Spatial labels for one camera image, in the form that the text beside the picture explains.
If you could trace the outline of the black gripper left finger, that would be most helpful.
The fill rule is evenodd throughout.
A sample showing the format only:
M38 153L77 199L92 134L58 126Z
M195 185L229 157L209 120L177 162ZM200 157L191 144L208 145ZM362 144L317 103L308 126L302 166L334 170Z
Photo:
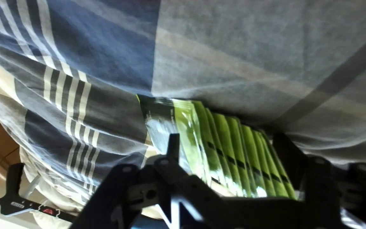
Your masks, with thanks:
M207 200L208 186L179 166L179 136L171 134L163 156L149 157L143 172L147 200Z

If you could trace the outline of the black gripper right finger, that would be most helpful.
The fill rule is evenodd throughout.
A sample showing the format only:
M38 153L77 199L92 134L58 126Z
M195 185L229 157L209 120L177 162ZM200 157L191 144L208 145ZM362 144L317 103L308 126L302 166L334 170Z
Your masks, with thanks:
M337 199L334 167L321 157L302 153L284 134L273 135L273 149L290 185L303 199Z

